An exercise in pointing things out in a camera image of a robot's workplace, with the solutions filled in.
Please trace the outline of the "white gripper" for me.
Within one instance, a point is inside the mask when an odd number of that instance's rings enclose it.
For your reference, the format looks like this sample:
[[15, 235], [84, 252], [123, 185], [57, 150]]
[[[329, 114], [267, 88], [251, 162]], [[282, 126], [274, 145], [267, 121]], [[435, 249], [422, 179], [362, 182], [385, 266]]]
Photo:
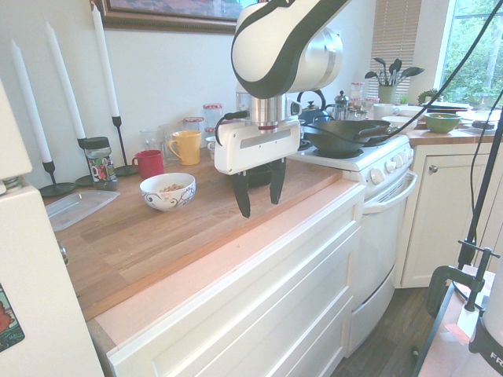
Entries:
[[271, 162], [270, 200], [278, 204], [285, 179], [285, 157], [295, 154], [299, 147], [299, 121], [280, 121], [277, 132], [271, 134], [261, 134], [251, 123], [227, 123], [219, 127], [218, 139], [215, 168], [220, 173], [233, 174], [233, 191], [241, 214], [246, 218], [251, 215], [248, 176], [243, 171], [265, 163]]

